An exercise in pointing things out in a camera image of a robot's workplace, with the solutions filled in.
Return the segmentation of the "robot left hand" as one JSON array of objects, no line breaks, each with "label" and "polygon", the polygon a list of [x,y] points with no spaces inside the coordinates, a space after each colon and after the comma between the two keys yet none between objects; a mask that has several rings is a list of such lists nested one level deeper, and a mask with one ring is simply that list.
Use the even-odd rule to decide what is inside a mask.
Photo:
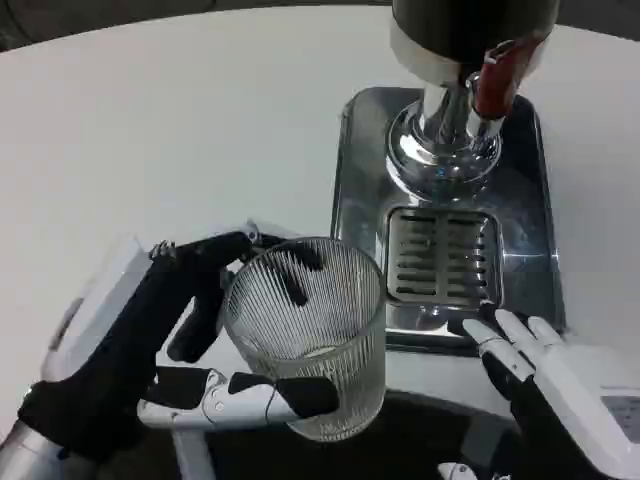
[{"label": "robot left hand", "polygon": [[317,374],[225,376],[197,361],[217,340],[230,266],[283,246],[307,273],[320,254],[280,227],[247,221],[145,250],[124,239],[67,309],[1,445],[5,479],[92,479],[148,429],[169,430],[185,479],[211,479],[204,437],[336,411]]}]

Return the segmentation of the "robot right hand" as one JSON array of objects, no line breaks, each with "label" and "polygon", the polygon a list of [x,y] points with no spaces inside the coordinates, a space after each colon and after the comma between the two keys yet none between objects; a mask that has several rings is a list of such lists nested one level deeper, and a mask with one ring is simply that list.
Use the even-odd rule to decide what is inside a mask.
[{"label": "robot right hand", "polygon": [[545,319],[481,303],[449,331],[473,342],[517,430],[485,462],[443,462],[444,479],[636,479],[639,374],[611,349],[565,340]]}]

